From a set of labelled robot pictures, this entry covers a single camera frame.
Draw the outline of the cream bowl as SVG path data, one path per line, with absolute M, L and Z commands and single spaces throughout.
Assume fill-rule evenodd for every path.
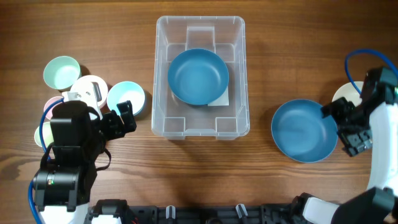
M 332 101 L 336 101 L 341 97 L 345 97 L 347 101 L 351 101 L 355 106 L 361 104 L 362 99 L 351 83 L 346 83 L 335 92 Z

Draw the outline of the light blue small bowl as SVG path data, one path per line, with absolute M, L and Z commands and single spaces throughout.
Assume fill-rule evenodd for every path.
M 108 92 L 107 106 L 120 115 L 117 104 L 130 101 L 133 115 L 138 115 L 146 104 L 143 88 L 135 82 L 124 81 L 115 84 Z

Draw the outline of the dark blue bowl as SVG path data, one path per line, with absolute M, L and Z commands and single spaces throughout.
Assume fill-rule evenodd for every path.
M 321 104 L 306 99 L 281 105 L 271 121 L 272 138 L 287 157 L 303 163 L 326 159 L 337 142 L 337 125 L 332 117 L 323 117 Z
M 229 85 L 226 63 L 212 51 L 190 49 L 170 63 L 167 81 L 172 93 L 190 105 L 207 105 L 216 101 Z

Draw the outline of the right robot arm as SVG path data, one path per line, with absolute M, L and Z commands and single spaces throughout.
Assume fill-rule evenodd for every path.
M 290 204 L 290 221 L 383 223 L 388 215 L 397 217 L 397 72 L 386 67 L 369 70 L 360 97 L 359 106 L 341 97 L 321 112 L 335 120 L 347 154 L 372 149 L 367 190 L 340 205 L 302 193 Z

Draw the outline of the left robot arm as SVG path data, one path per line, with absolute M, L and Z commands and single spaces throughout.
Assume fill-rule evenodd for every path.
M 28 200 L 37 223 L 83 223 L 91 188 L 102 153 L 109 155 L 107 141 L 136 130 L 132 104 L 100 115 L 83 101 L 59 100 L 53 105 L 50 127 L 53 142 L 44 146 L 40 168 L 28 189 Z

